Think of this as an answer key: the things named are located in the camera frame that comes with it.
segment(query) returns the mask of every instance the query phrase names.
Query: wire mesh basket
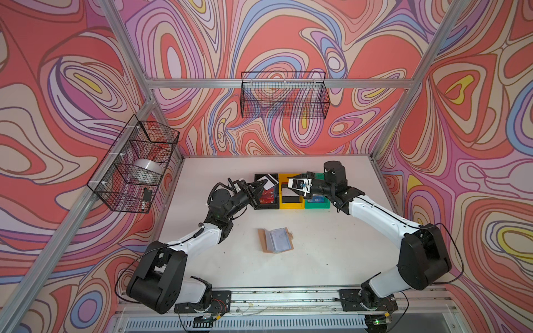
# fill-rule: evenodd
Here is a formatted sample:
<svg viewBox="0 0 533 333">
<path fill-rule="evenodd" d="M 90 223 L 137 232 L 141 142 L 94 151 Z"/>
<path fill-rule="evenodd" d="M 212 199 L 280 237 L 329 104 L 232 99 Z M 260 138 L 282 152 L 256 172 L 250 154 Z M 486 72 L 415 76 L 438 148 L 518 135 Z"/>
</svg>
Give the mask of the wire mesh basket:
<svg viewBox="0 0 533 333">
<path fill-rule="evenodd" d="M 115 212 L 150 211 L 180 135 L 156 121 L 135 119 L 131 135 L 97 186 L 87 184 Z M 150 169 L 142 161 L 150 162 Z"/>
<path fill-rule="evenodd" d="M 241 73 L 243 118 L 326 119 L 330 105 L 323 71 Z"/>
</svg>

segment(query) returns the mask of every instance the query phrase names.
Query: cardboard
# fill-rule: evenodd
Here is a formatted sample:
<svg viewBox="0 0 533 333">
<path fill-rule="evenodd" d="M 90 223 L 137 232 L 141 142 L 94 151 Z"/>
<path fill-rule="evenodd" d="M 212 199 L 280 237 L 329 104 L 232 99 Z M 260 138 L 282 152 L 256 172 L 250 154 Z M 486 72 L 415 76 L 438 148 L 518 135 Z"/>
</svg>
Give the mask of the cardboard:
<svg viewBox="0 0 533 333">
<path fill-rule="evenodd" d="M 277 253 L 274 253 L 273 251 L 269 251 L 267 249 L 267 234 L 266 234 L 267 231 L 268 230 L 266 230 L 266 229 L 257 229 L 257 233 L 259 235 L 259 242 L 261 243 L 261 248 L 262 248 L 264 253 L 277 254 Z M 294 249 L 293 234 L 290 233 L 287 228 L 285 228 L 285 231 L 287 231 L 287 234 L 289 235 L 290 249 L 289 250 L 285 250 L 283 252 L 287 252 L 287 251 L 290 251 L 290 250 Z"/>
</svg>

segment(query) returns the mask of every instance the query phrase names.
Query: colorful swirl pattern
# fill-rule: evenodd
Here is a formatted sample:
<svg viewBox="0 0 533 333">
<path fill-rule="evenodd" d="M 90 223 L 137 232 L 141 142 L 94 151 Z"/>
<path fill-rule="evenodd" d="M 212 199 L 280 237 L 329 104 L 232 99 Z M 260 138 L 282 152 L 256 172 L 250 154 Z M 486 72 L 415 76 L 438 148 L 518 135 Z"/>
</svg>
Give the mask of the colorful swirl pattern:
<svg viewBox="0 0 533 333">
<path fill-rule="evenodd" d="M 448 7 L 439 0 L 114 4 L 146 73 L 157 78 L 314 69 L 330 78 L 410 78 Z M 143 97 L 99 0 L 13 0 L 0 8 L 1 306 Z M 450 288 L 473 331 L 531 327 L 532 20 L 527 1 L 472 1 L 379 160 L 406 216 L 451 227 L 468 268 Z M 329 93 L 328 117 L 311 121 L 241 119 L 239 90 L 155 91 L 186 155 L 368 153 L 401 95 Z M 150 214 L 95 205 L 21 332 L 105 330 L 117 309 L 114 283 L 144 251 L 175 168 L 172 161 Z"/>
<path fill-rule="evenodd" d="M 144 100 L 98 0 L 1 2 L 0 13 L 1 307 Z M 175 168 L 150 214 L 95 204 L 17 332 L 104 331 Z"/>
<path fill-rule="evenodd" d="M 410 78 L 447 6 L 437 0 L 131 0 L 120 14 L 149 77 L 320 69 L 328 78 Z M 332 89 L 326 120 L 242 120 L 239 89 L 155 94 L 182 132 L 185 155 L 279 155 L 370 153 L 401 93 Z"/>
<path fill-rule="evenodd" d="M 404 215 L 451 231 L 473 332 L 533 332 L 532 45 L 531 2 L 471 1 L 379 156 Z"/>
</svg>

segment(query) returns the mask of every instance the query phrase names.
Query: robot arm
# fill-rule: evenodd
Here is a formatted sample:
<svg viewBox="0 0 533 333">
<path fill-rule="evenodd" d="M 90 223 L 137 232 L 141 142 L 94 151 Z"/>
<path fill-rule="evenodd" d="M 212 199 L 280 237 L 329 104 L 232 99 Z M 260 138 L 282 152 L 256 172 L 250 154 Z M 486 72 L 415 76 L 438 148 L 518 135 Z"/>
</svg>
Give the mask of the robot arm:
<svg viewBox="0 0 533 333">
<path fill-rule="evenodd" d="M 187 259 L 226 239 L 235 213 L 248 204 L 257 207 L 266 183 L 266 180 L 250 184 L 228 181 L 229 186 L 218 183 L 212 189 L 207 199 L 207 217 L 197 231 L 167 244 L 155 241 L 148 245 L 127 286 L 127 296 L 160 314 L 176 302 L 192 303 L 199 309 L 209 307 L 213 298 L 211 285 L 200 278 L 183 277 Z M 166 266 L 163 272 L 156 270 L 163 266 Z"/>
<path fill-rule="evenodd" d="M 338 210 L 370 224 L 400 249 L 397 266 L 361 285 L 365 307 L 378 307 L 384 298 L 405 289 L 423 290 L 451 270 L 444 239 L 436 226 L 406 220 L 348 186 L 345 169 L 338 161 L 326 162 L 324 173 L 324 180 L 310 172 L 296 176 L 289 179 L 288 187 L 305 199 L 313 194 L 327 197 Z"/>
</svg>

